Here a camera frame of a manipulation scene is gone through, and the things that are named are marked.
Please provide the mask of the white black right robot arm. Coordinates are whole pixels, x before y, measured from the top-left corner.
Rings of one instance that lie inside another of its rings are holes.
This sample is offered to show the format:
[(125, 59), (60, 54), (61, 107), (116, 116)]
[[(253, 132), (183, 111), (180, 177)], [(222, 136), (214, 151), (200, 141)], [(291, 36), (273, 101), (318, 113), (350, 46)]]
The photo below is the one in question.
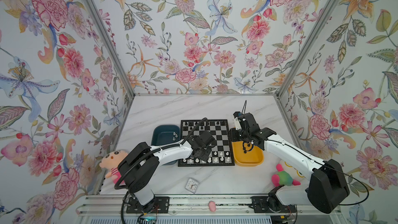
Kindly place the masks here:
[(268, 193), (276, 205), (311, 205), (330, 214), (349, 196), (348, 176), (341, 165), (330, 159), (322, 160), (291, 145), (269, 128), (260, 128), (251, 113), (235, 112), (235, 127), (230, 130), (233, 142), (259, 147), (292, 166), (309, 181), (308, 185), (277, 186)]

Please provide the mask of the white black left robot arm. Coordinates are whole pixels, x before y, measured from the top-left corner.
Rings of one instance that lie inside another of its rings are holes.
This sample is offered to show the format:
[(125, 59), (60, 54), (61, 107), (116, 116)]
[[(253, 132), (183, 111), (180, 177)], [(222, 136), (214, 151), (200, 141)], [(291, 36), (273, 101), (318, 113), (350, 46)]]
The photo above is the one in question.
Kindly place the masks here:
[(142, 212), (150, 212), (155, 205), (155, 196), (148, 184), (158, 167), (180, 159), (207, 160), (214, 137), (208, 131), (199, 136), (194, 135), (194, 132), (206, 121), (207, 118), (200, 120), (179, 142), (164, 146), (148, 146), (145, 142), (139, 143), (119, 163), (118, 170), (121, 177), (114, 188), (126, 189), (126, 196), (134, 197), (140, 204)]

